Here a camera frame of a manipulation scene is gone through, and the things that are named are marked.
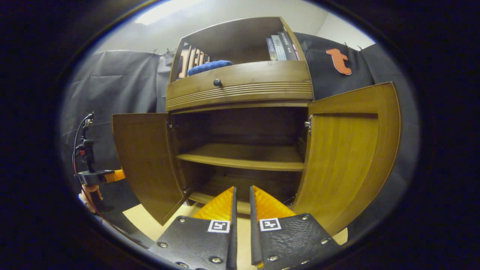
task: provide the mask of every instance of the black fabric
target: black fabric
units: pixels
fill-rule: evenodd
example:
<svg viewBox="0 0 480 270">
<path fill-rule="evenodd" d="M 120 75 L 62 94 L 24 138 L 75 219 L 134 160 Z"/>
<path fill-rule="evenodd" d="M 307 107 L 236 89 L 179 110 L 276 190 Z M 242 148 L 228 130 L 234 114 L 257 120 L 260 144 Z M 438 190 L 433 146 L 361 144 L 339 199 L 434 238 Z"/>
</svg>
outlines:
<svg viewBox="0 0 480 270">
<path fill-rule="evenodd" d="M 385 185 L 373 202 L 348 226 L 352 239 L 383 219 L 406 191 L 413 176 L 420 150 L 420 121 L 413 84 L 402 74 L 393 58 L 378 44 L 360 52 L 375 84 L 393 82 L 401 113 L 400 145 L 394 167 Z"/>
<path fill-rule="evenodd" d="M 321 37 L 302 33 L 295 33 L 295 36 L 307 59 L 315 100 L 374 84 L 367 63 L 360 52 Z M 332 56 L 326 53 L 328 49 L 339 49 L 348 57 L 345 66 L 352 70 L 351 75 L 344 75 L 336 70 Z"/>
<path fill-rule="evenodd" d="M 79 65 L 65 91 L 60 113 L 60 151 L 68 175 L 73 175 L 71 156 L 75 132 L 81 119 L 92 111 L 95 112 L 95 118 L 87 138 L 94 141 L 96 162 L 93 167 L 95 170 L 120 169 L 113 142 L 111 115 L 164 111 L 172 58 L 173 54 L 160 56 L 114 50 L 93 54 Z M 86 170 L 81 159 L 77 160 L 77 170 Z M 80 192 L 78 181 L 73 177 L 69 180 L 74 190 Z M 106 214 L 106 218 L 128 233 L 133 233 L 135 226 L 122 212 L 140 202 L 128 182 L 120 180 L 104 184 L 100 191 L 104 203 L 115 207 L 115 211 Z"/>
</svg>

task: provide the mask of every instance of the white wall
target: white wall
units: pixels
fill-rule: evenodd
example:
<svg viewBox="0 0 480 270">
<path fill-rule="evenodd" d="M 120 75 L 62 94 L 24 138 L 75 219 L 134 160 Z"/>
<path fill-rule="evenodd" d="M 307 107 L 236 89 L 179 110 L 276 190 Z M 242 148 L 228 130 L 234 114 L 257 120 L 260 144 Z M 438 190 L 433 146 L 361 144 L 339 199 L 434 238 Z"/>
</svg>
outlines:
<svg viewBox="0 0 480 270">
<path fill-rule="evenodd" d="M 358 46 L 364 49 L 375 44 L 375 41 L 362 31 L 331 13 L 327 15 L 316 35 L 341 44 L 346 42 L 350 48 L 356 50 L 360 50 Z"/>
<path fill-rule="evenodd" d="M 188 0 L 173 1 L 188 5 Z M 94 52 L 113 49 L 153 52 L 157 49 L 156 53 L 163 54 L 167 48 L 176 48 L 182 37 L 200 29 L 235 19 L 263 16 L 281 16 L 292 31 L 316 35 L 327 15 L 327 11 L 301 0 L 196 0 L 181 11 L 160 14 L 162 18 L 150 25 L 135 23 L 140 15 L 133 18 L 106 36 Z"/>
</svg>

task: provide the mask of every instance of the wooden cabinet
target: wooden cabinet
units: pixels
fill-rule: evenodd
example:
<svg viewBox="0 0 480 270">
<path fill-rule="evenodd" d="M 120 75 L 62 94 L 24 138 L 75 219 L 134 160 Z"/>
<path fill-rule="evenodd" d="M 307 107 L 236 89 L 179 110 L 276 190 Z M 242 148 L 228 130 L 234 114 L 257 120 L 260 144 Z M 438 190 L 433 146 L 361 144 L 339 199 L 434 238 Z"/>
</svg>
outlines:
<svg viewBox="0 0 480 270">
<path fill-rule="evenodd" d="M 213 32 L 253 31 L 258 22 L 291 33 L 280 18 L 238 20 L 215 25 Z M 260 33 L 252 36 L 262 39 L 266 50 L 265 38 L 275 32 L 264 33 L 261 25 L 255 29 Z M 213 35 L 210 28 L 202 31 Z M 202 31 L 183 40 L 199 42 L 207 53 L 209 43 L 198 38 Z M 252 50 L 260 47 L 252 40 Z M 233 57 L 248 49 L 230 41 L 225 46 L 233 46 Z M 221 55 L 222 50 L 208 53 Z M 311 213 L 330 234 L 370 204 L 395 161 L 400 131 L 395 88 L 385 83 L 312 102 L 310 75 L 300 52 L 299 59 L 303 61 L 234 64 L 178 81 L 172 74 L 168 113 L 113 115 L 126 179 L 159 223 L 165 224 L 187 198 L 206 203 L 231 186 L 238 189 L 240 213 L 250 212 L 249 186 L 256 185 L 295 212 Z M 232 73 L 235 67 L 244 73 Z M 269 67 L 298 73 L 277 76 Z M 212 88 L 220 76 L 222 87 Z M 296 84 L 308 84 L 308 95 Z M 274 87 L 280 85 L 286 95 Z"/>
</svg>

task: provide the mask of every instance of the drawer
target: drawer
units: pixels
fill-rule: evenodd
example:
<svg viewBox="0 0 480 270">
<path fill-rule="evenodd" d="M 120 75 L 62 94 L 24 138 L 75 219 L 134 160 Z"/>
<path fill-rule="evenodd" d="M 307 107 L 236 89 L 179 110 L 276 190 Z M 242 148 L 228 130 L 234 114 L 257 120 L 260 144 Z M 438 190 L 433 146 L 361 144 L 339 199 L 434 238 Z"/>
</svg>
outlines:
<svg viewBox="0 0 480 270">
<path fill-rule="evenodd" d="M 215 86 L 219 79 L 221 86 Z M 202 72 L 170 83 L 166 110 L 259 100 L 313 99 L 305 61 L 261 61 Z"/>
</svg>

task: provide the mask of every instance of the orange letter cutout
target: orange letter cutout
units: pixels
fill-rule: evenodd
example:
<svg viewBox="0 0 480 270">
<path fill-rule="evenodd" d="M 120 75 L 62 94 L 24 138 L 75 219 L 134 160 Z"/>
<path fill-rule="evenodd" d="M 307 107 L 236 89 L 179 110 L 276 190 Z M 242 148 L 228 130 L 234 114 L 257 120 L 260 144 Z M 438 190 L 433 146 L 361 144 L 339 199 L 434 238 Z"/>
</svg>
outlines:
<svg viewBox="0 0 480 270">
<path fill-rule="evenodd" d="M 339 49 L 328 49 L 327 54 L 330 54 L 333 59 L 333 65 L 335 66 L 336 70 L 342 74 L 350 75 L 352 74 L 352 70 L 345 66 L 343 60 L 348 61 L 348 57 L 343 55 Z"/>
</svg>

